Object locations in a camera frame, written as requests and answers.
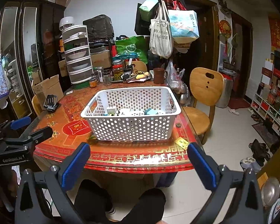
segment wooden chair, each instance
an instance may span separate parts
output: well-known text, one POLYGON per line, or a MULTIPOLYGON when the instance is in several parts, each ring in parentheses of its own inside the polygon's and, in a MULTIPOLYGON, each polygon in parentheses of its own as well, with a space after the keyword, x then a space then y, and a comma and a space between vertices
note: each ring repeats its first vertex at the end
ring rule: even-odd
POLYGON ((36 95, 32 98, 32 106, 37 116, 43 111, 36 95))
POLYGON ((132 64, 135 65, 134 70, 147 72, 147 66, 143 61, 132 61, 132 64))
POLYGON ((190 89, 195 98, 193 107, 183 107, 197 135, 204 136, 202 144, 205 144, 211 130, 214 116, 215 104, 223 91, 223 76, 210 69, 197 67, 190 75, 190 89), (210 106, 209 116, 196 109, 197 100, 210 106))

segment black pants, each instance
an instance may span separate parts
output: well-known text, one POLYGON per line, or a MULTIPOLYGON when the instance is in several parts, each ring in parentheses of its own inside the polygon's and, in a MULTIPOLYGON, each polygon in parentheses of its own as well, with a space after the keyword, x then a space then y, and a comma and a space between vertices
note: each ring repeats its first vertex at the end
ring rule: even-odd
MULTIPOLYGON (((163 217, 165 195, 159 189, 153 188, 145 191, 138 203, 121 221, 122 224, 156 224, 163 217)), ((105 211, 112 208, 110 195, 91 180, 82 181, 77 197, 75 209, 87 222, 114 224, 106 217, 105 211)))

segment chair seat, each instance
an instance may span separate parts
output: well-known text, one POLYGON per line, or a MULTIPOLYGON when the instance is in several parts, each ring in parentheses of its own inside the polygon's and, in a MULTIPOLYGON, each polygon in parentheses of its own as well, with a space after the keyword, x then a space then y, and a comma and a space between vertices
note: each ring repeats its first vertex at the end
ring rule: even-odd
POLYGON ((183 107, 197 135, 206 132, 210 126, 210 119, 202 111, 193 107, 183 107))

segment floor mat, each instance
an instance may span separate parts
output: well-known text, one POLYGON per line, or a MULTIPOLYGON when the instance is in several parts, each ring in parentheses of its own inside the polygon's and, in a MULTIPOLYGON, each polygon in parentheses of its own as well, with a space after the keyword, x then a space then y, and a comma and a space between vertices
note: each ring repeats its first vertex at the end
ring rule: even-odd
POLYGON ((246 100, 241 98, 230 98, 228 107, 234 110, 242 109, 242 108, 249 108, 251 106, 246 100))
POLYGON ((279 138, 275 134, 268 132, 266 127, 263 125, 263 122, 252 125, 256 132, 261 136, 265 141, 268 147, 271 147, 274 143, 279 141, 279 138))

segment green shopping bag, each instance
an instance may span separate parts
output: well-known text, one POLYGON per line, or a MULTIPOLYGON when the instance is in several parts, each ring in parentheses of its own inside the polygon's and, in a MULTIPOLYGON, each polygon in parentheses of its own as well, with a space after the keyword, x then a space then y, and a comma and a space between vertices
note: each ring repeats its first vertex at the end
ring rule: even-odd
POLYGON ((144 21, 150 22, 153 18, 153 8, 157 5, 158 0, 146 0, 140 7, 140 15, 144 21))
POLYGON ((117 53, 133 53, 136 52, 141 61, 145 64, 148 63, 147 60, 147 46, 144 36, 133 36, 124 40, 115 41, 117 53))

